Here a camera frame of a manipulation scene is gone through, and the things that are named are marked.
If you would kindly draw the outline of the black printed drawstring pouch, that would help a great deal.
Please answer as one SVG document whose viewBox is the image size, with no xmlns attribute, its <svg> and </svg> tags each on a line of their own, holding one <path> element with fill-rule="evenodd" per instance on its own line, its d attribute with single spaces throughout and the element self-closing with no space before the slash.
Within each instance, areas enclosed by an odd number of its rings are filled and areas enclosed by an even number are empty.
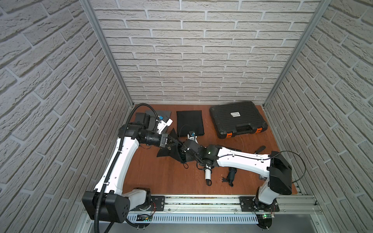
<svg viewBox="0 0 373 233">
<path fill-rule="evenodd" d="M 173 144 L 170 145 L 169 147 L 161 148 L 158 151 L 156 157 L 171 157 L 174 160 L 176 160 L 176 161 L 178 161 L 182 164 L 194 161 L 193 156 L 191 156 L 189 154 L 185 154 L 182 151 L 183 143 L 182 143 L 182 141 L 179 140 L 175 129 L 172 129 L 169 132 L 169 137 L 172 137 L 173 139 L 175 139 L 176 142 L 173 141 Z"/>
</svg>

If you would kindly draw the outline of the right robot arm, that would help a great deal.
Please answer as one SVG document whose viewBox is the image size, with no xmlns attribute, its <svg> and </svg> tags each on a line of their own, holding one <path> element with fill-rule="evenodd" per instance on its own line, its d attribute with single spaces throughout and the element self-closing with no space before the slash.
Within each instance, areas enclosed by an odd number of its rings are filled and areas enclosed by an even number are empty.
<svg viewBox="0 0 373 233">
<path fill-rule="evenodd" d="M 255 195 L 256 209 L 270 208 L 278 196 L 292 194 L 292 167 L 283 157 L 282 151 L 272 151 L 270 154 L 252 154 L 232 150 L 219 145 L 204 147 L 188 139 L 179 147 L 179 153 L 184 155 L 185 162 L 196 161 L 203 166 L 206 173 L 215 167 L 228 167 L 246 170 L 258 174 L 265 179 Z"/>
</svg>

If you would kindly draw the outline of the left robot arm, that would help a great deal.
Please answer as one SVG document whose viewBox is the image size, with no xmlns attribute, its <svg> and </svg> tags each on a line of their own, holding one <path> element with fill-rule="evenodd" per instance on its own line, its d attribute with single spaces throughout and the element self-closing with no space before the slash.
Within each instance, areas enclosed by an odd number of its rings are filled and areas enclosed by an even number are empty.
<svg viewBox="0 0 373 233">
<path fill-rule="evenodd" d="M 140 103 L 130 112 L 126 122 L 119 128 L 114 153 L 93 191 L 86 191 L 83 205 L 94 223 L 94 232 L 100 232 L 100 222 L 109 223 L 109 232 L 114 223 L 127 222 L 135 228 L 145 229 L 153 218 L 157 206 L 152 201 L 148 188 L 135 188 L 123 193 L 123 183 L 132 158 L 140 145 L 169 147 L 178 141 L 164 129 L 172 124 L 167 116 L 159 115 L 149 104 Z"/>
</svg>

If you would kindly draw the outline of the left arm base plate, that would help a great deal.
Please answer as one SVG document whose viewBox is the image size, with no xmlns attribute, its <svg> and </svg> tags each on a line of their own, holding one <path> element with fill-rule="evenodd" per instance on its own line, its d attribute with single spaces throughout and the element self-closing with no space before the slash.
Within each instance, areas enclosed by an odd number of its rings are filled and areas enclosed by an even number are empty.
<svg viewBox="0 0 373 233">
<path fill-rule="evenodd" d="M 163 212 L 165 207 L 165 196 L 159 196 L 159 195 L 152 195 L 150 205 L 148 207 L 136 207 L 131 210 L 131 212 L 134 211 L 140 211 L 140 212 L 151 212 L 155 209 L 156 212 Z"/>
</svg>

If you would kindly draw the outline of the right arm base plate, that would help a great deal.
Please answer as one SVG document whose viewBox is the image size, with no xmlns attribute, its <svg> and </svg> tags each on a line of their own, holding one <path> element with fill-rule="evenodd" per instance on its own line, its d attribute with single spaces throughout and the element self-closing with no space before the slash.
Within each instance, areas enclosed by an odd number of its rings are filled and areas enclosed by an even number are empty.
<svg viewBox="0 0 373 233">
<path fill-rule="evenodd" d="M 254 196 L 240 196 L 239 202 L 243 212 L 279 212 L 279 205 L 276 199 L 272 204 L 261 203 Z"/>
</svg>

